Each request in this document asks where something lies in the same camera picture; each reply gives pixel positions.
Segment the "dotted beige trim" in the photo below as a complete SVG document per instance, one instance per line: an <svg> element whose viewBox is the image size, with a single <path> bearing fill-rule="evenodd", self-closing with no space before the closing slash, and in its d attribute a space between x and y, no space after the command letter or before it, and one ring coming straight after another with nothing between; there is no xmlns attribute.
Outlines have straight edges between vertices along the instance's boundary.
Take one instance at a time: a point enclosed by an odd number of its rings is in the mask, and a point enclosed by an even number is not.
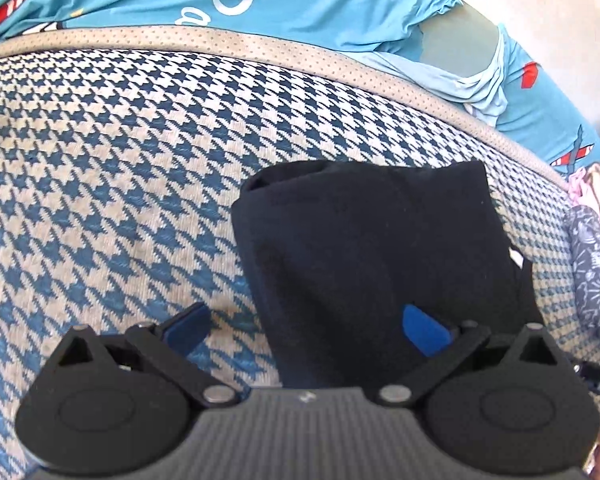
<svg viewBox="0 0 600 480"><path fill-rule="evenodd" d="M7 40L0 44L0 58L41 50L92 48L203 52L273 64L338 81L430 114L523 164L561 189L567 189L560 175L548 164L459 108L403 79L317 46L208 27L72 28Z"/></svg>

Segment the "black garment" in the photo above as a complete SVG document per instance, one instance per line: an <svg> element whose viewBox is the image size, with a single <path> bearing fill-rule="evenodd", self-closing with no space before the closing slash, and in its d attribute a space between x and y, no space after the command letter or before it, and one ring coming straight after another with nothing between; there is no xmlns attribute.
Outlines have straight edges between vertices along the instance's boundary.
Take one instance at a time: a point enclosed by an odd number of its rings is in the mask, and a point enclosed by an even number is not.
<svg viewBox="0 0 600 480"><path fill-rule="evenodd" d="M375 388L421 364L402 331L409 303L494 332L542 322L481 162L280 164L243 185L232 221L285 386Z"/></svg>

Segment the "houndstooth fabric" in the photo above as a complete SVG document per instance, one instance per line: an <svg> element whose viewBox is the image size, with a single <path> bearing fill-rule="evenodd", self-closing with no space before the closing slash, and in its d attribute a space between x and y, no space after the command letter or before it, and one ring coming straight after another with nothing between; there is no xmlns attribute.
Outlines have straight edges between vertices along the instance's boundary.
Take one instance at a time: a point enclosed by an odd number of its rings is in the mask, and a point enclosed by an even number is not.
<svg viewBox="0 0 600 480"><path fill-rule="evenodd" d="M549 329L564 348L600 359L576 318L566 195L473 137L256 62L115 50L15 56L0 60L0 478L25 468L13 433L18 400L73 324L117 332L206 301L214 330L190 358L235 386L277 383L230 205L259 168L304 158L484 161L505 229L534 261Z"/></svg>

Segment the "gray patterned cloth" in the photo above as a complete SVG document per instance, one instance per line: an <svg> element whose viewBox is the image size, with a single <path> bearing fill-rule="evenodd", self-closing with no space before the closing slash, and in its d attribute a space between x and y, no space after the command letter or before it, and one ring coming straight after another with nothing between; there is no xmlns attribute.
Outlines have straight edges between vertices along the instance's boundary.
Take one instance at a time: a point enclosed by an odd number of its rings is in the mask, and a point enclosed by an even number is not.
<svg viewBox="0 0 600 480"><path fill-rule="evenodd" d="M586 205L576 205L565 215L571 239L576 309L588 328L600 336L600 217Z"/></svg>
<svg viewBox="0 0 600 480"><path fill-rule="evenodd" d="M115 332L206 301L214 329L190 359L238 387L278 383L229 208L260 168L310 158L482 160L504 229L534 261L549 330L600 360L600 341L576 315L567 195L443 121L225 57L13 56L0 59L0 478L26 466L13 433L18 400L72 324Z"/></svg>

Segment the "silver bolt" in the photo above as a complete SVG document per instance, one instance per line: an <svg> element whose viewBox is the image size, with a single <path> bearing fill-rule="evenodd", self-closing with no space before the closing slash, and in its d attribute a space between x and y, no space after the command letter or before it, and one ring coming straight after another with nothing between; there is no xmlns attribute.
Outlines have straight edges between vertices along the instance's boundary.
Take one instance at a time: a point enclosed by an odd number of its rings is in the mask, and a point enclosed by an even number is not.
<svg viewBox="0 0 600 480"><path fill-rule="evenodd" d="M307 404L309 402L314 402L314 400L317 398L318 398L318 396L316 394L314 394L313 392L302 392L298 396L298 399L300 399L300 402L304 402L305 404Z"/></svg>
<svg viewBox="0 0 600 480"><path fill-rule="evenodd" d="M212 404L224 404L230 400L234 400L235 391L224 384L217 384L216 386L209 386L202 392L202 396L205 397L206 402Z"/></svg>
<svg viewBox="0 0 600 480"><path fill-rule="evenodd" d="M380 398L391 404L406 402L411 398L411 390L401 384L388 384L380 390Z"/></svg>

